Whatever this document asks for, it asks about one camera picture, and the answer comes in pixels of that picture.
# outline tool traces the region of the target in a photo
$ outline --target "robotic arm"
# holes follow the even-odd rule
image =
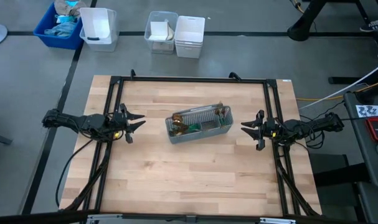
[[[122,137],[125,132],[127,143],[132,143],[131,133],[138,129],[146,121],[130,124],[128,120],[143,118],[144,115],[131,114],[126,109],[125,104],[120,105],[120,111],[113,113],[112,117],[102,114],[92,114],[88,116],[72,116],[63,114],[57,109],[49,110],[42,120],[45,128],[58,128],[60,126],[70,128],[76,133],[100,141],[107,142]]]
[[[280,146],[290,146],[296,140],[306,138],[311,134],[319,131],[342,131],[344,124],[339,119],[339,116],[334,113],[326,114],[324,118],[315,119],[309,122],[291,119],[281,123],[278,119],[267,118],[263,122],[265,112],[260,110],[255,121],[243,122],[242,125],[249,128],[241,128],[253,140],[257,140],[257,150],[261,151],[265,147],[265,140],[267,137],[272,141],[277,142]]]

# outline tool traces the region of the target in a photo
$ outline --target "blue plastic bin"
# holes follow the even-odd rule
[[[54,8],[54,3],[50,5],[46,11],[44,17],[40,20],[38,26],[34,30],[34,35],[39,37],[43,43],[48,47],[59,47],[63,49],[77,49],[80,44],[83,42],[79,33],[82,28],[81,18],[78,19],[77,25],[75,26],[74,31],[69,37],[56,37],[45,35],[46,29],[51,29],[55,25],[55,15],[57,15]]]

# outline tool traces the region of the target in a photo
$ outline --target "gray floor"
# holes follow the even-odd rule
[[[0,23],[10,31],[32,31],[51,2],[0,1]],[[375,1],[362,3],[371,19],[378,18]],[[144,31],[151,11],[205,17],[207,31],[284,32],[300,17],[288,0],[98,0],[97,7],[116,10],[121,31]],[[355,32],[363,20],[353,4],[328,4],[316,24],[319,32]],[[287,37],[207,36],[201,58],[195,60],[151,54],[142,36],[121,36],[113,53],[92,52],[84,45],[64,112],[83,113],[94,75],[128,75],[132,68],[138,75],[226,77],[234,71],[244,78],[291,79],[297,97],[319,98],[344,87],[328,84],[327,77],[361,77],[378,66],[377,53],[370,38],[294,42]],[[20,212],[46,133],[41,119],[57,103],[73,54],[48,48],[34,36],[9,36],[0,44],[0,134],[14,140],[10,146],[0,144],[0,215]],[[326,101],[301,113],[314,117],[335,103]],[[343,106],[334,111],[347,117]],[[323,148],[312,153],[347,154],[349,163],[362,162],[349,123],[343,132],[326,137]],[[56,211],[55,187],[75,139],[72,131],[57,131],[33,212]]]

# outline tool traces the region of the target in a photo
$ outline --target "wooden table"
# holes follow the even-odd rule
[[[110,76],[94,77],[85,114],[103,113],[109,82]],[[284,119],[299,119],[292,83],[277,83]],[[176,145],[169,142],[166,117],[219,101],[231,107],[234,117],[227,134]],[[113,143],[102,212],[281,216],[271,141],[267,139],[265,149],[256,151],[256,142],[240,130],[242,121],[254,120],[258,110],[266,111],[262,85],[124,82],[121,102],[131,113],[146,115],[146,123],[133,134],[133,144],[123,139]],[[79,136],[75,150],[86,142]],[[61,208],[72,203],[87,183],[95,145],[72,160]],[[308,152],[295,144],[290,154],[296,186],[321,213]],[[287,187],[286,197],[293,213]]]

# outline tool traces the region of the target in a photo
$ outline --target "gray plastic basket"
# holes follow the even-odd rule
[[[201,131],[182,134],[180,136],[172,136],[170,130],[177,128],[173,124],[172,117],[165,119],[167,134],[172,144],[186,142],[196,139],[208,138],[218,134],[225,134],[229,131],[233,125],[232,110],[229,106],[223,106],[225,108],[225,125],[222,127],[219,121],[219,116],[215,114],[215,110],[218,108],[218,104],[202,106],[189,110],[180,111],[174,114],[179,114],[183,118],[183,123],[186,125],[200,124]]]

